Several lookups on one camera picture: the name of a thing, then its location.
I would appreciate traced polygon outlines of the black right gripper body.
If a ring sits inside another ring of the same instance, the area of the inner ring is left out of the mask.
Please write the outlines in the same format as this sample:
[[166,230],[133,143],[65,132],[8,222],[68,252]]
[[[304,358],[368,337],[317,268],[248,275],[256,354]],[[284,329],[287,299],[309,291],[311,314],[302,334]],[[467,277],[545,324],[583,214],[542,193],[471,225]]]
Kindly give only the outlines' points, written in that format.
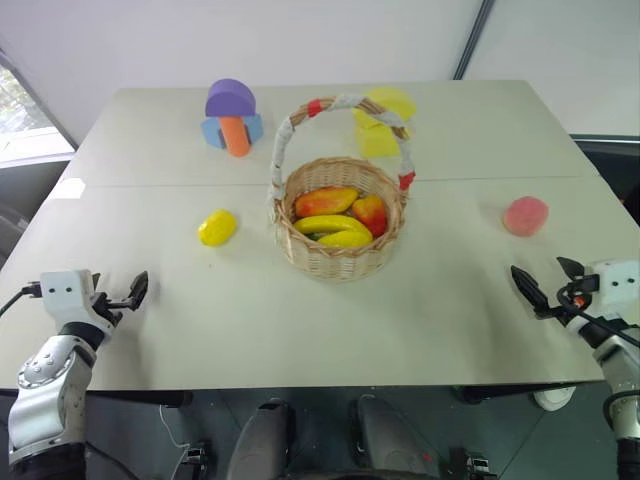
[[586,275],[567,283],[556,293],[559,305],[551,307],[545,295],[543,300],[534,306],[538,319],[555,318],[562,326],[568,326],[572,320],[584,320],[593,323],[595,318],[586,310],[591,306],[593,294],[599,289],[599,276]]

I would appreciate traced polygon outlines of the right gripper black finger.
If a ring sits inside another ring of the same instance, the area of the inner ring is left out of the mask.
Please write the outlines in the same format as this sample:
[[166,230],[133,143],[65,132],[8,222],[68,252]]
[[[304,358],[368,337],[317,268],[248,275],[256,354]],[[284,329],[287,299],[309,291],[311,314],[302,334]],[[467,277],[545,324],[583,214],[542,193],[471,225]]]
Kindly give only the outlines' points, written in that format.
[[577,281],[584,277],[585,267],[580,262],[566,257],[557,257],[556,260],[571,281]]
[[530,303],[534,311],[548,311],[550,306],[547,296],[539,288],[537,281],[525,270],[515,266],[510,266],[512,280],[522,294]]

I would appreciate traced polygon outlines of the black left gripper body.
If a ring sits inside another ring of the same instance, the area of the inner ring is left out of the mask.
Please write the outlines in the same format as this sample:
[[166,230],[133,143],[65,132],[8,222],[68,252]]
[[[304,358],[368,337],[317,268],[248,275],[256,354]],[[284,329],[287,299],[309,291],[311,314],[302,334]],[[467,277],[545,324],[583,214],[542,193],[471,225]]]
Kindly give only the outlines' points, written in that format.
[[124,310],[135,311],[136,310],[136,280],[133,280],[129,295],[122,300],[115,301],[109,298],[106,292],[96,291],[91,296],[91,306],[94,312],[102,319],[106,320],[108,324],[115,328],[119,325],[120,321],[124,317]]

